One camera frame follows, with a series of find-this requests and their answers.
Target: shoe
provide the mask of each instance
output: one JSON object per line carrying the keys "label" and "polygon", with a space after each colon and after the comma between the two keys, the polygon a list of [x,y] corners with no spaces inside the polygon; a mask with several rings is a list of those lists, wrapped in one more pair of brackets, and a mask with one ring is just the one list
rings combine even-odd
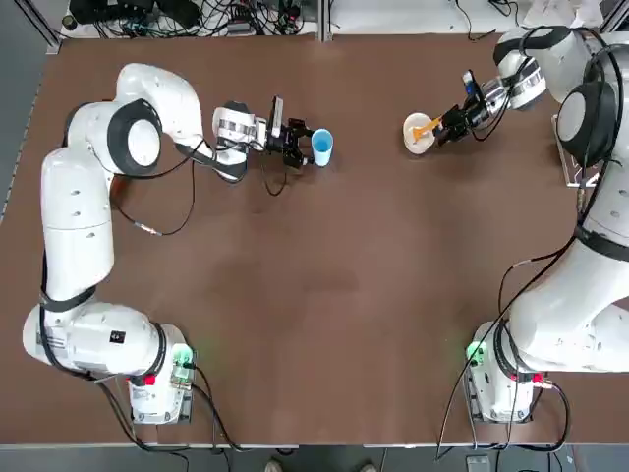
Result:
{"label": "shoe", "polygon": [[264,466],[264,472],[282,472],[282,466],[276,460],[269,460]]}

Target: white bowl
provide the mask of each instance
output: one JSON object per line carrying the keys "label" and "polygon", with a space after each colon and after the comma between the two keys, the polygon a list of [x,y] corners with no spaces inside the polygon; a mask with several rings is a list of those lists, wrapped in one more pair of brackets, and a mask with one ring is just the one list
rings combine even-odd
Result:
{"label": "white bowl", "polygon": [[434,143],[434,134],[432,131],[424,133],[415,143],[413,137],[413,128],[421,128],[432,121],[429,116],[424,113],[413,113],[404,120],[402,133],[404,136],[404,145],[413,154],[423,154]]}

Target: black cable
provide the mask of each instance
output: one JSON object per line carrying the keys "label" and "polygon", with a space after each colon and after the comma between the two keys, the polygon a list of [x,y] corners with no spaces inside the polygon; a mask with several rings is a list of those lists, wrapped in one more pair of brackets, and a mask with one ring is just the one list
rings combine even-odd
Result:
{"label": "black cable", "polygon": [[384,472],[384,461],[386,460],[386,454],[388,453],[389,448],[385,447],[382,452],[382,458],[380,459],[380,467],[378,468],[378,472]]}
{"label": "black cable", "polygon": [[563,433],[561,434],[561,438],[559,438],[559,441],[557,441],[557,443],[551,446],[518,445],[518,447],[520,447],[521,449],[533,450],[535,452],[557,452],[566,444],[568,434],[570,433],[570,427],[572,426],[572,413],[570,410],[570,402],[568,401],[568,397],[566,396],[563,389],[561,389],[561,387],[557,383],[551,383],[551,386],[559,394],[565,411],[565,423],[563,425]]}
{"label": "black cable", "polygon": [[560,250],[555,251],[555,253],[557,254],[547,265],[544,266],[544,268],[542,268],[542,270],[540,270],[531,280],[529,280],[516,294],[515,296],[509,301],[509,303],[507,303],[507,305],[504,307],[504,309],[498,314],[498,316],[495,318],[495,320],[493,321],[493,323],[491,324],[491,326],[489,327],[489,329],[487,330],[487,332],[485,333],[485,335],[481,338],[481,340],[479,341],[476,349],[472,352],[471,355],[468,356],[468,360],[465,363],[465,366],[463,367],[463,369],[461,370],[461,373],[459,374],[456,383],[454,385],[454,387],[452,388],[452,391],[450,393],[450,397],[448,399],[447,402],[447,406],[445,409],[445,413],[443,415],[443,421],[441,423],[441,431],[439,433],[439,438],[437,441],[437,445],[436,445],[436,453],[434,456],[434,460],[438,461],[440,460],[441,456],[439,455],[439,451],[441,449],[441,444],[443,443],[443,435],[445,434],[445,425],[447,423],[447,419],[448,416],[450,414],[450,409],[452,408],[452,402],[454,400],[454,394],[456,393],[456,388],[459,385],[459,382],[461,382],[461,379],[463,378],[463,376],[465,375],[465,372],[467,371],[467,369],[470,367],[470,363],[472,362],[472,359],[474,359],[474,356],[476,355],[476,353],[478,352],[479,348],[481,347],[481,345],[483,344],[483,342],[485,342],[485,340],[487,339],[487,337],[489,336],[489,334],[492,332],[492,330],[495,328],[495,326],[500,322],[500,320],[502,320],[502,318],[504,317],[504,315],[506,314],[507,310],[511,307],[511,305],[513,304],[513,302],[520,296],[522,295],[526,290],[529,289],[530,286],[532,286],[535,282],[537,282],[552,266],[554,266],[554,264],[561,258],[561,256],[565,253],[565,251],[568,249],[568,247],[570,246],[570,244],[572,244],[572,241],[574,241],[574,237],[571,237],[570,240],[568,241],[568,243],[566,243]]}
{"label": "black cable", "polygon": [[563,472],[563,465],[561,465],[561,460],[559,460],[559,456],[557,455],[556,452],[553,452],[552,455],[554,455],[554,458],[557,461],[557,464],[559,464],[559,472]]}
{"label": "black cable", "polygon": [[[489,5],[496,9],[496,11],[505,18],[511,16],[513,9],[515,9],[515,26],[520,26],[520,21],[518,20],[518,13],[520,12],[520,8],[518,7],[518,2],[508,1],[508,0],[488,0]],[[509,10],[502,10],[502,7],[507,7]]]}
{"label": "black cable", "polygon": [[266,189],[266,192],[272,197],[278,197],[284,191],[284,187],[286,187],[286,183],[288,181],[288,172],[286,171],[286,166],[284,166],[284,180],[282,181],[279,189],[277,190],[271,190],[270,186],[268,185],[268,181],[266,180],[266,171],[264,170],[263,160],[260,160],[259,167],[262,170],[262,182],[264,183],[264,188]]}
{"label": "black cable", "polygon": [[448,455],[450,452],[452,452],[452,450],[454,450],[454,446],[452,445],[451,447],[449,447],[448,449],[446,449],[442,454],[436,456],[434,458],[435,462],[438,462],[439,460],[441,460],[443,457],[445,457],[446,455]]}
{"label": "black cable", "polygon": [[[203,370],[197,366],[197,365],[193,365],[193,368],[199,372],[199,374],[201,375],[201,377],[203,378],[203,381],[205,382],[206,386],[207,386],[207,390],[208,392],[211,392],[210,388],[209,388],[209,382],[207,381],[207,377],[205,376],[205,373],[203,372]],[[223,420],[221,419],[219,413],[218,413],[218,409],[216,408],[216,405],[214,403],[214,400],[211,396],[211,393],[205,393],[203,391],[202,388],[200,388],[198,385],[193,384],[192,385],[192,389],[197,392],[198,394],[200,394],[201,398],[203,398],[203,400],[205,400],[205,402],[207,403],[207,405],[209,406],[209,409],[212,413],[213,418],[215,419],[215,421],[218,423],[218,426],[220,427],[221,431],[223,432],[223,437],[225,438],[225,440],[227,441],[227,444],[234,450],[237,450],[238,452],[247,452],[250,449],[245,449],[242,448],[241,446],[239,446],[238,444],[236,444],[231,436],[229,436],[229,433],[227,433],[227,429],[225,428],[225,424],[223,423]]]}
{"label": "black cable", "polygon": [[476,37],[472,37],[472,20],[470,20],[470,16],[465,10],[463,10],[461,5],[459,5],[459,0],[454,0],[454,5],[456,5],[456,8],[458,8],[461,11],[461,13],[465,15],[465,19],[468,22],[468,40],[469,41],[472,41],[472,42],[480,41],[481,39],[485,39],[490,34],[494,34],[496,32],[496,29],[492,29],[491,31],[483,32]]}
{"label": "black cable", "polygon": [[191,161],[190,169],[191,169],[191,180],[192,180],[192,197],[191,197],[191,201],[190,201],[190,208],[188,209],[188,214],[186,214],[186,217],[184,218],[182,223],[179,226],[177,226],[177,228],[175,228],[175,229],[173,229],[171,231],[157,231],[157,230],[153,229],[152,227],[147,226],[144,223],[140,223],[139,221],[137,221],[133,217],[129,216],[121,208],[120,204],[118,202],[116,202],[114,199],[111,199],[111,203],[127,221],[132,223],[134,226],[137,226],[138,228],[143,229],[144,231],[147,231],[150,234],[154,234],[156,236],[172,236],[173,234],[177,234],[182,229],[184,229],[184,227],[186,227],[186,225],[188,224],[188,221],[190,221],[190,217],[192,216],[193,211],[195,209],[195,200],[196,200],[196,193],[197,192],[196,192],[196,188],[195,188],[195,162],[194,161]]}

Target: orange spoon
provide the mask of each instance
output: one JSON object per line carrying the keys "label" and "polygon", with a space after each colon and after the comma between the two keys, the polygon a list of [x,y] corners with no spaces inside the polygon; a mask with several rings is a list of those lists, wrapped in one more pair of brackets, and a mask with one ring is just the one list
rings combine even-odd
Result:
{"label": "orange spoon", "polygon": [[428,131],[432,131],[434,128],[439,126],[439,123],[441,123],[440,116],[438,118],[433,119],[430,123],[428,123],[425,126],[422,126],[422,127],[414,126],[413,139],[415,139],[415,143],[420,140],[420,138],[422,137],[424,133],[427,133]]}

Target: floor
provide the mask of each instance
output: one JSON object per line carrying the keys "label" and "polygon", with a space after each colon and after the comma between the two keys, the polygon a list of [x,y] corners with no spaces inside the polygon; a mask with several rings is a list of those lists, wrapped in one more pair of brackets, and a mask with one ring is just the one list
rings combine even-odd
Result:
{"label": "floor", "polygon": [[0,2],[0,221],[37,94],[46,43],[13,2]]}
{"label": "floor", "polygon": [[[379,467],[384,449],[361,446],[304,446],[290,456],[281,456],[274,449],[255,450],[246,453],[229,452],[232,472],[262,471],[270,457],[276,457],[285,472],[359,472],[371,462]],[[565,447],[558,452],[564,472],[604,472],[620,470],[618,464],[629,459],[627,447],[581,446],[576,450],[577,467],[573,449]],[[206,450],[187,453],[190,459],[190,472],[227,472],[223,456],[212,456]],[[471,472],[493,472],[495,452],[474,453],[465,447],[458,447],[448,453],[438,464],[433,462],[434,447],[415,449],[391,448],[387,451],[383,470],[386,472],[439,471],[464,472],[466,457],[487,455],[490,468],[474,469]],[[559,465],[552,458],[551,471],[559,472]],[[57,448],[35,450],[0,450],[0,469],[5,472],[116,472],[150,470],[152,472],[184,472],[186,464],[181,458],[162,454],[148,454],[131,447]],[[529,470],[546,472],[546,455],[519,449],[509,449],[501,454],[500,471],[518,472]]]}

